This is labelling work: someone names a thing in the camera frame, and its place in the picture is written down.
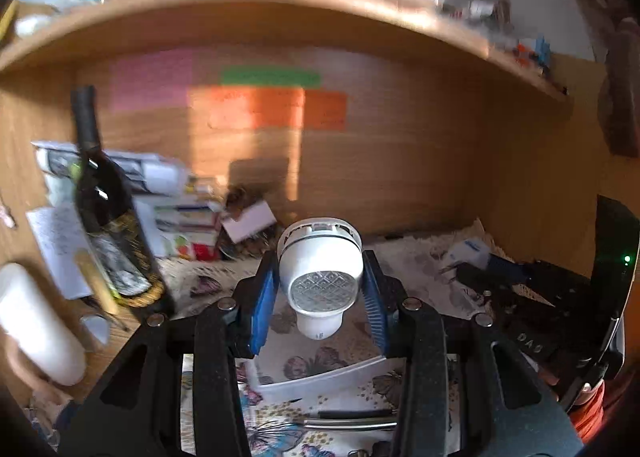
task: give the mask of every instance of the white cylinder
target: white cylinder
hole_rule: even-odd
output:
[[[55,382],[68,386],[82,379],[84,348],[17,263],[0,269],[0,325]]]

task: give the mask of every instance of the yellow object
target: yellow object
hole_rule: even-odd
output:
[[[6,8],[6,11],[2,15],[2,18],[0,18],[0,42],[8,31],[11,22],[14,20],[15,11],[17,8],[18,1],[14,0],[13,2],[11,2],[11,4],[9,4],[9,7]]]
[[[100,307],[109,314],[118,315],[120,306],[118,306],[113,294],[111,294],[109,284],[94,262],[94,257],[91,256],[91,253],[86,249],[79,249],[74,256],[74,260],[86,283],[89,284],[89,287],[94,292]]]

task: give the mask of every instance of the screw head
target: screw head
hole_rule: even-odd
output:
[[[487,313],[479,312],[474,316],[474,320],[481,327],[491,327],[494,324],[494,319]]]
[[[407,309],[408,311],[417,311],[422,307],[422,302],[418,298],[414,298],[410,296],[409,298],[405,298],[402,302],[402,307]]]
[[[226,296],[218,300],[218,309],[220,309],[221,311],[232,311],[235,308],[236,300],[234,300],[230,296]]]
[[[164,314],[161,312],[153,313],[149,318],[146,319],[146,324],[149,327],[159,327],[164,323]]]

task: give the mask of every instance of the wine bottle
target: wine bottle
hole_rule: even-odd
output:
[[[140,320],[174,313],[174,302],[151,255],[122,169],[102,151],[95,119],[95,88],[73,91],[81,174],[76,206],[116,300]]]

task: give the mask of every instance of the pink sticky note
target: pink sticky note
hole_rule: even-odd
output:
[[[111,64],[111,111],[188,106],[193,50],[128,56]]]

